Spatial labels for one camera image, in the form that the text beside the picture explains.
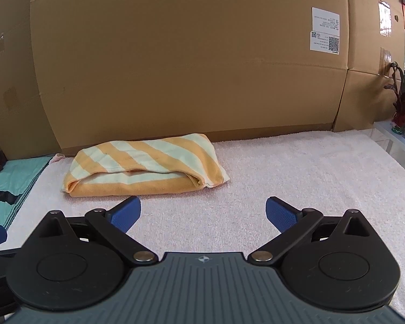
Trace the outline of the orange white striped shirt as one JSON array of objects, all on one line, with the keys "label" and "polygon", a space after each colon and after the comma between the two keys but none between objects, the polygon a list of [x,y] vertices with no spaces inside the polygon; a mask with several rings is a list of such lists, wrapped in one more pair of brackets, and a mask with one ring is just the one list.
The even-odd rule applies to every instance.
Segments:
[{"label": "orange white striped shirt", "polygon": [[229,181],[214,145],[199,133],[155,140],[113,140],[80,150],[63,180],[71,197],[168,195]]}]

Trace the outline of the pink fleece towel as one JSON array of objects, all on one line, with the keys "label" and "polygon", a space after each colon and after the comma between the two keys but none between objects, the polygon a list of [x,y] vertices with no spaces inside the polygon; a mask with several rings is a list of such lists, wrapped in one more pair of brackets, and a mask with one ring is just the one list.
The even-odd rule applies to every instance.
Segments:
[{"label": "pink fleece towel", "polygon": [[297,208],[330,216],[359,209],[401,269],[400,285],[383,314],[354,323],[405,321],[405,170],[359,131],[304,132],[216,143],[227,183],[178,195],[149,195],[130,230],[173,268],[155,268],[131,281],[114,305],[77,323],[342,323],[293,300],[274,274],[251,269],[241,258],[278,235],[265,202],[277,196]]}]

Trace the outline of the left cardboard box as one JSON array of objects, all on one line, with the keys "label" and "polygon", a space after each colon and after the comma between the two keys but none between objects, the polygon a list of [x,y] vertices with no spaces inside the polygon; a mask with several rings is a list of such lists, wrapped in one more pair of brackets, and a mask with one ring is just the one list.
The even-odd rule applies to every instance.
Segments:
[{"label": "left cardboard box", "polygon": [[10,160],[60,150],[36,80],[30,0],[0,0],[0,150]]}]

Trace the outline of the white side table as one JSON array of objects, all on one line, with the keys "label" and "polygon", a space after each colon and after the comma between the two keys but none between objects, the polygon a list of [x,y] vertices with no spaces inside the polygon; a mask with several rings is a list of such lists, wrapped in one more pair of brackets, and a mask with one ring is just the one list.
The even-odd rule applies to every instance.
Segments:
[{"label": "white side table", "polygon": [[390,121],[374,122],[370,137],[405,169],[405,138],[392,131]]}]

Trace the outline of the large cardboard box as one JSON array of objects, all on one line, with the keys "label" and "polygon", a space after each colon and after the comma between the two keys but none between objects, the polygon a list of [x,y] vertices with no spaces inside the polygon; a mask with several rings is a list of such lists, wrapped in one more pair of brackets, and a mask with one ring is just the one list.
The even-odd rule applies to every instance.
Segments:
[{"label": "large cardboard box", "polygon": [[[312,8],[339,54],[310,50]],[[330,130],[347,74],[347,0],[30,0],[41,101],[60,148]]]}]

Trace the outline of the white shipping label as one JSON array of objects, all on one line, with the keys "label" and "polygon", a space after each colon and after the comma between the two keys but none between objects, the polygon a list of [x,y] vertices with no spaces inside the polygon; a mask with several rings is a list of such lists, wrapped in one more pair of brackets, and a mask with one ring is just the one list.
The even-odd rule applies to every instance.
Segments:
[{"label": "white shipping label", "polygon": [[312,8],[312,30],[310,32],[310,50],[339,54],[340,16],[317,7]]}]

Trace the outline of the right cardboard box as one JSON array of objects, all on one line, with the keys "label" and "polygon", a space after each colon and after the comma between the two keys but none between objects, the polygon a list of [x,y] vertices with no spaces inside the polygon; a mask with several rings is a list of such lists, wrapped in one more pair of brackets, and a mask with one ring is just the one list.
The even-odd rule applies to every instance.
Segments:
[{"label": "right cardboard box", "polygon": [[390,64],[405,61],[402,0],[348,0],[347,76],[335,132],[370,129],[394,114]]}]

